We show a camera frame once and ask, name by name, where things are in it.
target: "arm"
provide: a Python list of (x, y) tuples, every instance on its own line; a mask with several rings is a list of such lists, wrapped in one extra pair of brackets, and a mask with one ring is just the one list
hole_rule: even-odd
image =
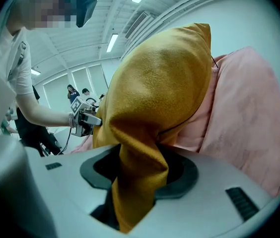
[(10, 125), (6, 127), (7, 131), (10, 133), (18, 134), (16, 129), (13, 129)]
[(69, 113), (55, 112), (40, 106), (35, 98), (31, 79), (31, 54), (27, 44), (24, 59), (18, 69), (16, 84), (16, 102), (25, 118), (41, 126), (69, 126)]
[(69, 114), (55, 112), (40, 106), (35, 99), (34, 93), (17, 95), (16, 101), (25, 118), (40, 126), (58, 127), (69, 126)]

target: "wall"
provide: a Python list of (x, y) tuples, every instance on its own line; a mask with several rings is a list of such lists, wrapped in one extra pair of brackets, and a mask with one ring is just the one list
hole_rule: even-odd
[[(35, 86), (36, 91), (40, 95), (39, 103), (41, 105), (49, 108), (48, 100), (47, 100), (45, 92), (44, 92), (44, 87), (43, 87), (44, 84), (47, 84), (48, 82), (51, 82), (51, 81), (53, 81), (53, 80), (55, 80), (55, 79), (57, 79), (61, 76), (67, 75), (68, 80), (69, 80), (69, 84), (75, 86), (75, 82), (74, 82), (74, 79), (73, 79), (73, 76), (72, 76), (72, 72), (76, 71), (76, 70), (79, 70), (81, 68), (84, 68), (84, 67), (95, 66), (97, 64), (101, 65), (101, 67), (103, 69), (103, 72), (104, 72), (105, 79), (107, 81), (107, 84), (109, 85), (113, 74), (115, 73), (115, 71), (117, 70), (117, 68), (120, 64), (119, 59), (105, 59), (105, 60), (101, 60), (101, 61), (94, 61), (94, 62), (74, 66), (74, 67), (70, 68), (69, 70), (63, 70), (61, 72), (58, 72), (58, 73), (54, 74), (51, 77), (48, 77), (48, 78), (44, 79), (41, 82), (36, 83), (34, 86)], [(66, 95), (63, 98), (60, 98), (60, 102), (62, 102), (62, 103), (63, 102), (68, 102), (68, 104), (69, 104), (69, 101), (68, 101)]]
[(67, 99), (67, 86), (70, 84), (68, 75), (63, 75), (47, 84), (45, 84), (44, 91), (47, 96), (48, 104), (51, 109), (70, 112), (70, 102)]
[(280, 84), (280, 15), (268, 0), (217, 0), (198, 7), (164, 27), (192, 22), (211, 27), (213, 57), (245, 46), (270, 62)]
[(95, 65), (95, 66), (90, 66), (88, 67), (88, 72), (90, 75), (90, 81), (92, 81), (93, 84), (93, 92), (97, 95), (100, 96), (103, 93), (107, 93), (108, 91), (108, 85), (107, 81), (105, 78), (105, 74), (102, 70), (102, 66)]

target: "strap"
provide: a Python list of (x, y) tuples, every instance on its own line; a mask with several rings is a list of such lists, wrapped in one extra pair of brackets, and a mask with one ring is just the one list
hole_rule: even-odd
[(16, 52), (15, 59), (12, 64), (12, 68), (10, 70), (9, 76), (7, 77), (8, 81), (10, 81), (13, 78), (15, 69), (18, 66), (20, 66), (21, 63), (23, 62), (25, 50), (26, 50), (26, 43), (22, 41), (17, 48), (17, 52)]

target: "pink cloth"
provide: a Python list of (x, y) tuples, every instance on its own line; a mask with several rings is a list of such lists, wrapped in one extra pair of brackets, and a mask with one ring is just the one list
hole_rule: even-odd
[[(177, 146), (197, 151), (200, 148), (200, 154), (228, 161), (270, 195), (277, 196), (280, 89), (275, 75), (251, 47), (217, 60), (217, 82), (212, 77), (205, 105), (203, 102), (201, 110), (192, 117), (193, 122), (179, 133)], [(190, 135), (192, 141), (187, 144)]]
[(200, 151), (210, 120), (218, 71), (217, 67), (212, 68), (209, 88), (203, 102), (189, 119), (189, 123), (179, 132), (174, 146), (197, 153)]

